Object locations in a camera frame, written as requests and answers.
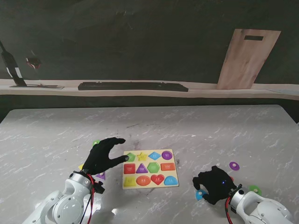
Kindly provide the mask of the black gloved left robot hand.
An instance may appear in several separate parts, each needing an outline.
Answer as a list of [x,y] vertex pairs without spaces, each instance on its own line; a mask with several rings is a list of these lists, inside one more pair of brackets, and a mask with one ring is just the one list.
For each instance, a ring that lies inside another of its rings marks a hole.
[[106,170],[113,168],[129,160],[129,156],[122,155],[120,157],[110,159],[109,153],[116,145],[125,143],[123,138],[107,138],[101,140],[94,145],[82,167],[82,171],[86,174],[97,175]]

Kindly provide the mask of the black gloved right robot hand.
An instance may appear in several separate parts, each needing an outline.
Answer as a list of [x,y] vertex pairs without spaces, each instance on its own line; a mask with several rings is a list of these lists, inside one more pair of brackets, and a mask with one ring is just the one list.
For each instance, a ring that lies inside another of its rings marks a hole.
[[192,182],[196,190],[200,190],[201,185],[206,188],[207,194],[203,198],[212,205],[226,199],[231,190],[237,188],[231,177],[217,166],[212,166],[210,171],[200,172],[193,177]]

